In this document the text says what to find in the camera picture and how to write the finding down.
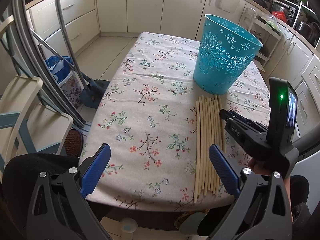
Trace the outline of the person's right hand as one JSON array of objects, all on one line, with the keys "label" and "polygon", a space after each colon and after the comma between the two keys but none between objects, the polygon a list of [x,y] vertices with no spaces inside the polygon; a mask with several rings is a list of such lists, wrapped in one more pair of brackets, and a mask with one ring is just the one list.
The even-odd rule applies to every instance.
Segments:
[{"label": "person's right hand", "polygon": [[[271,175],[271,171],[263,168],[263,164],[259,161],[256,161],[254,158],[248,162],[248,167],[256,174]],[[284,185],[288,195],[289,204],[291,205],[291,178],[284,179]]]}]

